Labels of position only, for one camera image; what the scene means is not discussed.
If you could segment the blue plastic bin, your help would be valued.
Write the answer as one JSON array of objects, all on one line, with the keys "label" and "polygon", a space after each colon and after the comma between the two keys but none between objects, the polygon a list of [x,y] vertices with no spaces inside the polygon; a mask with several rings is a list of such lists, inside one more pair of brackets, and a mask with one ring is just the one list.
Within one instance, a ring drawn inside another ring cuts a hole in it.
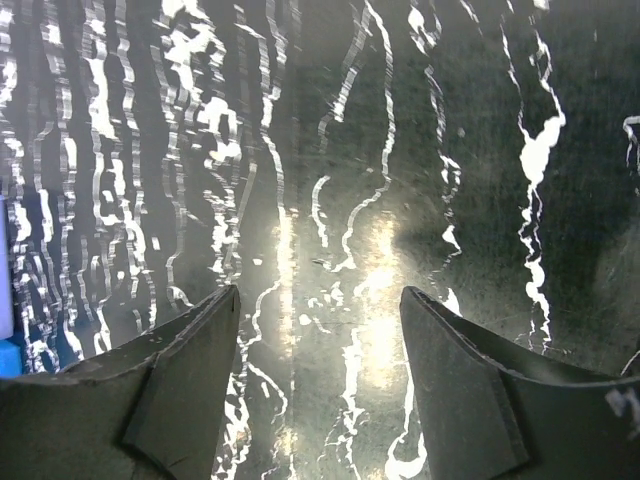
[{"label": "blue plastic bin", "polygon": [[23,373],[21,349],[9,339],[0,341],[0,376],[15,378]]}]

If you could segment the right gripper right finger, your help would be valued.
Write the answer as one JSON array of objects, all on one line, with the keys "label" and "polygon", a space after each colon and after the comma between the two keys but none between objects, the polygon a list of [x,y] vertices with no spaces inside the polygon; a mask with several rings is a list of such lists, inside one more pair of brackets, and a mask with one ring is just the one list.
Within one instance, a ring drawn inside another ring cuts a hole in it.
[{"label": "right gripper right finger", "polygon": [[638,478],[638,377],[534,353],[413,286],[400,316],[432,478]]}]

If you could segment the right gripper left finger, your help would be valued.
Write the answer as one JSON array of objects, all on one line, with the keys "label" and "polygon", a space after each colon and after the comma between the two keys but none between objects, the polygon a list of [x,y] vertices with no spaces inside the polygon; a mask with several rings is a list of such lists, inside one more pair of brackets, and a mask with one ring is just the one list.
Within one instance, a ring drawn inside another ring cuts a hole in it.
[{"label": "right gripper left finger", "polygon": [[236,351],[229,285],[64,370],[1,383],[5,479],[207,479]]}]

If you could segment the lavender plastic bin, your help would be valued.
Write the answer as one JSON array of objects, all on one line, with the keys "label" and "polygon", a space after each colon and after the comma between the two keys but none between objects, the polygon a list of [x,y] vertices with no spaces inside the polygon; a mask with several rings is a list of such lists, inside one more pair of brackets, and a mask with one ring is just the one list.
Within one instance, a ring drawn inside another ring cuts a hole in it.
[{"label": "lavender plastic bin", "polygon": [[14,335],[13,294],[9,264],[7,208],[4,197],[0,206],[0,337]]}]

